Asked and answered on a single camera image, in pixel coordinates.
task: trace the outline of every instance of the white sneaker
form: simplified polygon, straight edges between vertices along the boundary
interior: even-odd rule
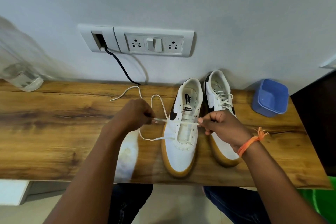
[[[203,102],[202,86],[198,79],[190,78],[179,88],[171,108],[169,120],[195,124],[167,122],[161,142],[163,163],[174,177],[186,176],[195,161],[197,119]]]
[[[210,73],[203,86],[208,112],[226,109],[236,116],[232,104],[231,89],[222,71],[216,70]],[[222,141],[216,133],[210,135],[210,146],[212,154],[222,166],[234,167],[240,162],[238,154],[233,151],[228,143]]]

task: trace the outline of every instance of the blue container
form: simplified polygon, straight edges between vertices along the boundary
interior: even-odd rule
[[[288,88],[270,79],[261,81],[256,89],[252,109],[267,117],[284,114],[288,106]]]

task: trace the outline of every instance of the tiled floor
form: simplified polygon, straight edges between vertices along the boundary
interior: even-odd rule
[[[1,224],[40,224],[60,196],[0,206]],[[154,185],[153,193],[133,224],[231,224],[203,194],[200,186]]]

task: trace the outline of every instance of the leg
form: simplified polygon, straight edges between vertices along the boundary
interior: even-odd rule
[[[239,187],[204,186],[208,199],[234,224],[271,224],[264,204],[256,191]]]
[[[146,203],[153,184],[118,183],[113,186],[108,224],[131,224]]]

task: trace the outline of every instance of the person's right hand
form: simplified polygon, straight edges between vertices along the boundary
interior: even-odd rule
[[[205,128],[206,135],[216,132],[235,152],[253,136],[228,110],[210,112],[199,118],[198,123]]]

